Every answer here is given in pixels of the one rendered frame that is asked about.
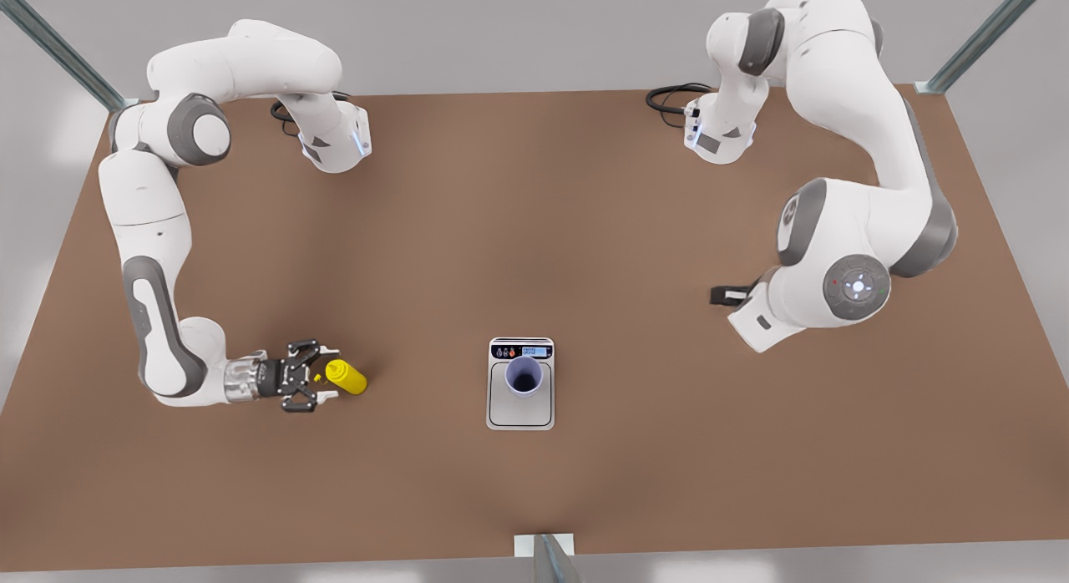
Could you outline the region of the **yellow sauce bottle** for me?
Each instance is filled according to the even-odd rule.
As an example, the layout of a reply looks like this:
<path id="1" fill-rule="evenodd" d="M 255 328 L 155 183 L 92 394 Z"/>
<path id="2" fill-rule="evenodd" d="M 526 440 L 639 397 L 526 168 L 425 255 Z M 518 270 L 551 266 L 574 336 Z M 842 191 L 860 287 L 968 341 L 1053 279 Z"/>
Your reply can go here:
<path id="1" fill-rule="evenodd" d="M 367 378 L 343 359 L 326 363 L 323 374 L 314 375 L 313 380 L 322 384 L 331 383 L 351 395 L 362 395 L 367 389 Z"/>

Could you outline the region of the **light purple cup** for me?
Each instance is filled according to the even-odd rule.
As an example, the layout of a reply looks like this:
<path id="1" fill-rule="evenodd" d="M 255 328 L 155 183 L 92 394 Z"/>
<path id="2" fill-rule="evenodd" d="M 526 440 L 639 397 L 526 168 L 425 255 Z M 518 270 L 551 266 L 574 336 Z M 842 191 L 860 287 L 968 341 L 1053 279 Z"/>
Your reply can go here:
<path id="1" fill-rule="evenodd" d="M 520 355 L 505 367 L 505 385 L 520 398 L 529 398 L 539 392 L 545 382 L 543 362 L 530 355 Z"/>

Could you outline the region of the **silver kitchen scale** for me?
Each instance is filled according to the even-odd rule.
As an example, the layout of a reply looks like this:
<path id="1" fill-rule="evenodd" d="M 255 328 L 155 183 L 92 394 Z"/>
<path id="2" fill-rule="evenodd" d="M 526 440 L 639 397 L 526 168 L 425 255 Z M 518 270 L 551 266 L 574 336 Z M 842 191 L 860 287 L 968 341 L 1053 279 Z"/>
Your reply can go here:
<path id="1" fill-rule="evenodd" d="M 520 355 L 543 362 L 545 382 L 529 398 L 505 385 L 505 367 Z M 549 430 L 556 421 L 556 347 L 549 338 L 493 338 L 489 343 L 486 426 L 493 430 Z"/>

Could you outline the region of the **silver frame post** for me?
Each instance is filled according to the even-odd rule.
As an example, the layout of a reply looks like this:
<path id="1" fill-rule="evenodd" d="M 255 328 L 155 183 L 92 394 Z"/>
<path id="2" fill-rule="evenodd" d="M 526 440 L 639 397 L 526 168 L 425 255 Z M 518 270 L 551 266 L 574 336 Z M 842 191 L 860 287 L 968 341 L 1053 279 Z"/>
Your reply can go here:
<path id="1" fill-rule="evenodd" d="M 532 559 L 532 583 L 583 583 L 572 561 L 574 548 L 571 533 L 513 537 L 513 555 Z"/>
<path id="2" fill-rule="evenodd" d="M 1003 0 L 948 60 L 927 80 L 913 83 L 916 94 L 943 95 L 1037 0 Z"/>
<path id="3" fill-rule="evenodd" d="M 104 79 L 83 55 L 73 49 L 51 24 L 47 24 L 37 9 L 32 7 L 26 0 L 0 0 L 0 12 L 3 12 L 27 39 L 33 40 L 44 53 L 49 55 L 57 65 L 69 74 L 69 77 L 93 99 L 99 101 L 111 114 L 134 104 L 133 99 L 124 97 Z"/>

